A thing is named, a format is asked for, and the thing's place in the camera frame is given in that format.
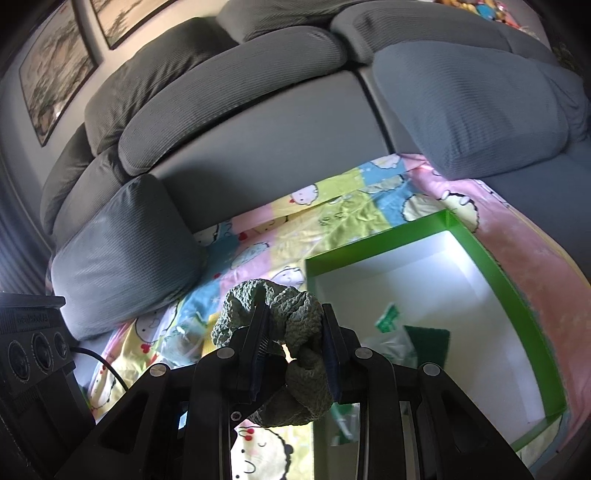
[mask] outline black cable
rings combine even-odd
[[[129,388],[127,387],[127,385],[125,384],[125,381],[123,380],[123,378],[121,378],[121,376],[117,373],[117,370],[115,370],[111,364],[105,360],[104,358],[102,358],[98,353],[93,352],[92,350],[88,350],[88,348],[83,348],[81,346],[71,346],[70,350],[74,353],[83,353],[84,355],[89,355],[92,358],[94,358],[95,360],[98,360],[100,363],[102,363],[106,368],[109,369],[109,372],[111,372],[113,374],[113,376],[119,380],[119,383],[121,384],[121,386],[123,387],[123,390],[125,390],[126,392],[129,390]]]

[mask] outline picture frame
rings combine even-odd
[[[117,48],[176,0],[90,0],[107,45]]]
[[[19,67],[22,95],[42,147],[96,67],[72,0],[66,0],[47,21]]]

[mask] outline green cloth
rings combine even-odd
[[[449,330],[441,328],[424,328],[404,325],[405,330],[417,351],[417,365],[432,363],[441,368],[449,351]]]
[[[230,289],[212,331],[218,348],[226,346],[236,329],[249,325],[257,287],[263,286],[271,310],[268,350],[291,357],[285,387],[255,412],[250,420],[263,427],[305,425],[324,415],[332,405],[322,360],[322,306],[307,291],[284,287],[269,280],[247,280]]]

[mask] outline green sponge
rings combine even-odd
[[[449,330],[440,328],[413,327],[405,325],[414,349],[417,351],[417,365],[426,363],[445,367],[449,351]]]

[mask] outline colorful blanket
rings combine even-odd
[[[421,155],[367,162],[197,233],[208,254],[199,285],[174,304],[122,326],[103,355],[132,384],[152,363],[167,361],[162,338],[177,334],[177,326],[211,327],[223,296],[241,281],[266,278],[305,289],[306,258],[442,208],[475,233],[538,315],[563,374],[569,432],[575,432],[591,412],[591,372],[583,360],[591,341],[589,283],[556,243],[485,184],[445,181]],[[89,391],[95,416],[100,418],[122,393],[111,373],[98,369]],[[524,462],[532,464],[556,442],[559,423],[519,453]],[[290,456],[285,477],[312,478],[311,427],[283,429],[272,431],[308,452]],[[240,455],[251,461],[249,451],[241,450],[233,461]]]

